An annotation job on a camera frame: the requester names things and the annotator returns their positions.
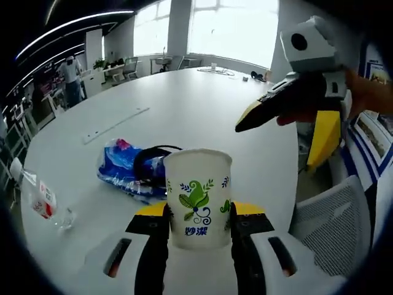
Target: table surface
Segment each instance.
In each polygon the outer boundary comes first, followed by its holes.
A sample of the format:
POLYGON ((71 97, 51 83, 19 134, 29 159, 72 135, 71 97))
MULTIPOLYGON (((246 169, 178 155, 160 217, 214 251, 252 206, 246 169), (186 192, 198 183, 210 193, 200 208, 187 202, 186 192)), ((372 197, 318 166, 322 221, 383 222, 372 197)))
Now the table surface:
POLYGON ((60 235, 21 203, 28 248, 55 283, 76 272, 86 253, 109 234, 124 231, 142 206, 96 176, 97 158, 113 138, 145 148, 171 144, 228 153, 233 158, 233 199, 264 207, 273 227, 288 231, 297 186, 295 124, 279 127, 271 120, 235 133, 243 111, 271 85, 243 82, 247 75, 234 73, 228 77, 183 69, 136 79, 60 114, 33 138, 25 167, 54 190, 59 206, 77 214, 74 227, 60 235), (87 134, 107 130, 145 108, 149 110, 83 144, 87 134))

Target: bright window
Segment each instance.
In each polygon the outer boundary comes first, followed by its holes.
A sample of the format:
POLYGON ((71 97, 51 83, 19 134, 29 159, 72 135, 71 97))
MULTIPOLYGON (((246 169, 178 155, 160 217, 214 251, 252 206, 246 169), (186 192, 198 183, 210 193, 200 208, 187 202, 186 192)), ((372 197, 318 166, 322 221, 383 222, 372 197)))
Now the bright window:
POLYGON ((171 0, 162 0, 138 12, 134 24, 134 56, 167 51, 170 10, 171 0))
POLYGON ((101 56, 105 60, 105 36, 101 38, 101 56))
POLYGON ((278 0, 193 0, 188 53, 270 68, 278 0))

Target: paper cup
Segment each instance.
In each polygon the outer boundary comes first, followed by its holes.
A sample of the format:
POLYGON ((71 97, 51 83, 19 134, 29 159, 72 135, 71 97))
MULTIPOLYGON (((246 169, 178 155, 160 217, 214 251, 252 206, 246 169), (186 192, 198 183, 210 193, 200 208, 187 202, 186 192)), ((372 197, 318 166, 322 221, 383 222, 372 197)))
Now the paper cup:
POLYGON ((219 151, 191 149, 164 159, 173 245, 219 248, 230 241, 230 166, 219 151))

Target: person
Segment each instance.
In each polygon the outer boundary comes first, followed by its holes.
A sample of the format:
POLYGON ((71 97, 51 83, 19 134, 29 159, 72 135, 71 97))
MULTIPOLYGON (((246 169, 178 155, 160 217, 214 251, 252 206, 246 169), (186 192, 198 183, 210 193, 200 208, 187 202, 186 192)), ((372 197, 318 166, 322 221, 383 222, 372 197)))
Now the person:
POLYGON ((71 108, 82 101, 79 79, 82 69, 76 59, 71 56, 67 57, 66 62, 60 65, 58 71, 65 79, 68 106, 71 108))

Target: potted plant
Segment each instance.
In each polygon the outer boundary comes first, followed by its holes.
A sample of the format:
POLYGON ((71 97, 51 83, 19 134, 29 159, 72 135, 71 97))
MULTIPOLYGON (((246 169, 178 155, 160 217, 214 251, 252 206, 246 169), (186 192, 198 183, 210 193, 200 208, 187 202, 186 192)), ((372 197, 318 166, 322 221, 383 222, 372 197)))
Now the potted plant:
POLYGON ((105 61, 102 58, 100 58, 95 61, 94 65, 93 65, 93 69, 98 69, 98 71, 99 71, 100 69, 103 69, 104 66, 105 66, 105 61))

